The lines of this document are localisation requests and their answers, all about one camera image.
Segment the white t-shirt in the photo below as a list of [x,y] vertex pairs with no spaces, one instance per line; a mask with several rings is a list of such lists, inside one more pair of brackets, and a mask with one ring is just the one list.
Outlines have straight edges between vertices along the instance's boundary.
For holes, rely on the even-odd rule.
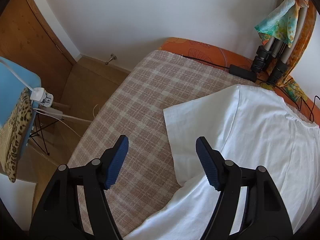
[[219,193],[196,154],[205,137],[225,159],[266,167],[297,231],[319,198],[319,126],[302,120],[275,92],[233,85],[163,111],[180,189],[127,239],[199,239]]

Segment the leopard print cloth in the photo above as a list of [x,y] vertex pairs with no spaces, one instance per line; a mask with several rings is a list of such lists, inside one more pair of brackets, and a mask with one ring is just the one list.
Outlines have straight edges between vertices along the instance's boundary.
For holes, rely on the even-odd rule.
[[22,90],[11,115],[1,128],[1,167],[14,183],[24,137],[33,113],[29,90]]

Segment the pink plaid bed blanket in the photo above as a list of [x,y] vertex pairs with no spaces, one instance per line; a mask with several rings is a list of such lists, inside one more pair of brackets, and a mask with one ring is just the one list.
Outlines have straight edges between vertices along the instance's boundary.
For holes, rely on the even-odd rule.
[[147,55],[101,107],[82,136],[69,167],[86,165],[120,135],[129,151],[116,183],[106,191],[122,236],[166,206],[179,189],[163,110],[247,80],[168,51]]

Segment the white clip plug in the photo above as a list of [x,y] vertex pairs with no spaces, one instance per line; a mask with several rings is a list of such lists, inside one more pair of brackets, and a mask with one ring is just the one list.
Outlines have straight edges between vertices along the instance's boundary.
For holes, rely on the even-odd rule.
[[41,106],[51,107],[54,101],[54,96],[53,94],[48,93],[44,88],[36,87],[31,90],[30,99]]

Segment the black power adapter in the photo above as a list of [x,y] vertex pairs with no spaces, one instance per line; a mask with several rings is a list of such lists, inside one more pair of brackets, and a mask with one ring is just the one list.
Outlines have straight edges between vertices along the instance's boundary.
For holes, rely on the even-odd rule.
[[245,80],[249,80],[251,82],[257,81],[257,74],[255,72],[235,66],[233,64],[231,64],[229,67],[229,74],[232,74]]

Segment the blue chair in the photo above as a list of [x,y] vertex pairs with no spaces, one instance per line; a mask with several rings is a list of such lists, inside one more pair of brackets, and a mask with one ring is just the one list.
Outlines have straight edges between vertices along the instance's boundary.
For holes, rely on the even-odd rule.
[[[11,115],[22,90],[27,88],[31,96],[31,90],[36,87],[42,87],[41,79],[37,74],[8,59],[1,57],[1,128]],[[31,101],[31,106],[33,116],[27,129],[27,133],[24,137],[20,157],[31,134],[31,128],[35,120],[34,108],[37,108],[41,105],[35,101]]]

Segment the grey folded tripod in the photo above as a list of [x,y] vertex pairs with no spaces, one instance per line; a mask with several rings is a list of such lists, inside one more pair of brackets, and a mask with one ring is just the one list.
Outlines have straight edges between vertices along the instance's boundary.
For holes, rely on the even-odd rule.
[[284,42],[271,38],[267,44],[258,47],[250,67],[250,75],[258,77],[261,72],[268,74],[267,83],[282,85],[289,78],[290,72],[298,63],[310,40],[313,27],[308,26],[308,13],[311,8],[302,8],[298,14],[296,35],[289,47]]

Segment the metal door stopper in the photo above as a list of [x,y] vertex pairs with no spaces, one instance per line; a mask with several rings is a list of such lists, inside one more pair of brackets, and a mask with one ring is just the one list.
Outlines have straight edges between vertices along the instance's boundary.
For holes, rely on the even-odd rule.
[[106,65],[108,65],[110,62],[117,59],[117,56],[115,54],[111,54],[110,58],[105,62]]

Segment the orange floral bed sheet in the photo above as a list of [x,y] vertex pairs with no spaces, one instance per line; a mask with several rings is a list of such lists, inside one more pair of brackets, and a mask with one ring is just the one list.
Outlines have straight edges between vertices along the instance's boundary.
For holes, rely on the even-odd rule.
[[[184,38],[170,37],[159,47],[159,50],[187,56],[225,72],[228,71],[231,64],[247,70],[250,69],[252,64],[252,60],[239,54]],[[265,83],[267,77],[268,74],[266,72],[261,72],[258,74],[258,79],[255,83],[260,87],[276,92],[276,94],[284,98],[286,103],[299,110],[308,120],[319,124],[319,108],[313,100],[308,98],[293,78],[289,78],[285,85],[273,86]]]

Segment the wooden door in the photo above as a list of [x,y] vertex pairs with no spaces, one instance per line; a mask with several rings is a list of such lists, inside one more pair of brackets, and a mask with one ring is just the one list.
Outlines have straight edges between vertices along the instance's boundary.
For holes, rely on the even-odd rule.
[[1,0],[1,56],[37,74],[56,102],[76,64],[34,0]]

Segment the colourful floral scarf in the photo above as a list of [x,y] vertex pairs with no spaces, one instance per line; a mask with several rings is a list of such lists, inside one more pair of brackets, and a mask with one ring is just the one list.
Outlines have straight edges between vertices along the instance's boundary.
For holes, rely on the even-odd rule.
[[264,20],[255,26],[262,44],[276,38],[292,47],[297,34],[299,11],[309,7],[309,0],[283,0]]

